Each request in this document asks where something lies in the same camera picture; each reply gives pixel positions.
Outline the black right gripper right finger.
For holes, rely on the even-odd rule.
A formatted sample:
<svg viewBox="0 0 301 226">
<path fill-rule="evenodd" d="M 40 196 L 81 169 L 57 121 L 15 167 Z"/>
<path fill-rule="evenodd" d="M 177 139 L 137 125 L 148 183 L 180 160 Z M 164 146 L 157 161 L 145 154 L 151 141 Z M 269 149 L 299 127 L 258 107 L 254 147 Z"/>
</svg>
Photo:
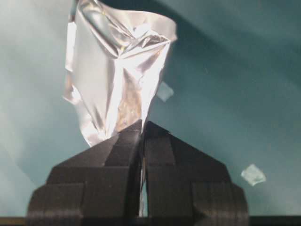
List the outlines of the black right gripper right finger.
<svg viewBox="0 0 301 226">
<path fill-rule="evenodd" d="M 247 226 L 242 188 L 226 166 L 148 122 L 144 134 L 152 226 Z"/>
</svg>

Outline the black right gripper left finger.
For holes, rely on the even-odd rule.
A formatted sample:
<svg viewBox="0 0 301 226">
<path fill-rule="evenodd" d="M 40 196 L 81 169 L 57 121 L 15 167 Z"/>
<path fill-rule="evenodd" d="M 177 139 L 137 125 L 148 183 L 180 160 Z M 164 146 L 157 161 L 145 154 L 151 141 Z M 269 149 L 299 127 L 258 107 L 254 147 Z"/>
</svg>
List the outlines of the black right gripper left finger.
<svg viewBox="0 0 301 226">
<path fill-rule="evenodd" d="M 142 122 L 54 166 L 28 226 L 128 226 L 139 215 Z"/>
</svg>

